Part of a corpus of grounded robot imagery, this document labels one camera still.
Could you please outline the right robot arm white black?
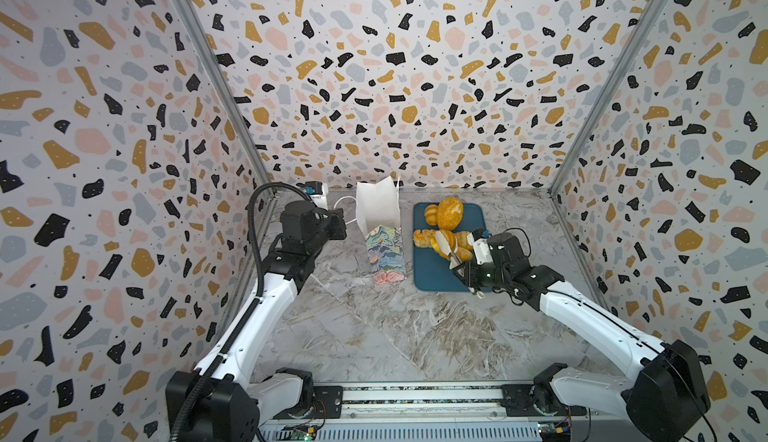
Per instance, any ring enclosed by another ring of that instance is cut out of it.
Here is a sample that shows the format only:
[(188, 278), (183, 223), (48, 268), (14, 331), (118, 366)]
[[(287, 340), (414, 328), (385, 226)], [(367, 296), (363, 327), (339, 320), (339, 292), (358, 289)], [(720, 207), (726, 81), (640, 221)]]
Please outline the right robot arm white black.
[(519, 239), (483, 229), (464, 244), (445, 246), (451, 271), (469, 290), (509, 295), (573, 330), (606, 356), (620, 375), (553, 363), (533, 380), (529, 399), (542, 415), (571, 406), (630, 421), (651, 441), (680, 441), (711, 407), (699, 356), (682, 340), (671, 343), (623, 321), (581, 293), (561, 274), (533, 265)]

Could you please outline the round striped orange bun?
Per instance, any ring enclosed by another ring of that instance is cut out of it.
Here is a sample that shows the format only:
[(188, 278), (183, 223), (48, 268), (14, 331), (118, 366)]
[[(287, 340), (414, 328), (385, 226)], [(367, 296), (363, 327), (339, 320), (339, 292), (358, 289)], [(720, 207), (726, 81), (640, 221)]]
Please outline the round striped orange bun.
[(453, 232), (446, 229), (438, 229), (435, 230), (435, 238), (437, 240), (437, 247), (433, 248), (435, 252), (445, 259), (450, 259), (455, 255), (454, 250), (457, 246)]

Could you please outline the metal tongs cream tips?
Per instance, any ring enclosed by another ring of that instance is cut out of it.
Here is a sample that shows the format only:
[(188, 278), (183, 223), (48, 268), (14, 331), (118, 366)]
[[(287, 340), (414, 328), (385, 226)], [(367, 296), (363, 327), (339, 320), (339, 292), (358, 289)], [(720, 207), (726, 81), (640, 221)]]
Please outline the metal tongs cream tips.
[(483, 230), (450, 232), (437, 230), (432, 236), (433, 250), (449, 261), (451, 275), (471, 294), (483, 299), (481, 268), (492, 263), (492, 256)]

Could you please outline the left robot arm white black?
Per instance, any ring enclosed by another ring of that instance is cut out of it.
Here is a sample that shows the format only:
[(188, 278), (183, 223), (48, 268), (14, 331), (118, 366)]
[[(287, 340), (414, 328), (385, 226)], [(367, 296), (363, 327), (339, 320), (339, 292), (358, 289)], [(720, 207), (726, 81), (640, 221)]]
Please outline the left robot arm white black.
[(315, 411), (311, 372), (282, 368), (250, 383), (267, 339), (315, 269), (324, 245), (344, 240), (340, 209), (292, 201), (282, 232), (260, 262), (255, 288), (221, 340), (191, 372), (176, 372), (165, 389), (173, 441), (254, 441), (277, 415), (305, 418)]

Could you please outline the floral paper bag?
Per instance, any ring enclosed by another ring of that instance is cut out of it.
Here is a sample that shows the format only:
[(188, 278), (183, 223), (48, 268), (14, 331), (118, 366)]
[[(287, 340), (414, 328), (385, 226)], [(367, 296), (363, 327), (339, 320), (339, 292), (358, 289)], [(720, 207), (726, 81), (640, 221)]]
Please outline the floral paper bag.
[(347, 225), (356, 225), (364, 237), (366, 256), (376, 285), (402, 282), (407, 275), (402, 242), (399, 178), (386, 176), (378, 182), (358, 182), (354, 195), (341, 196), (332, 208), (345, 200), (354, 203)]

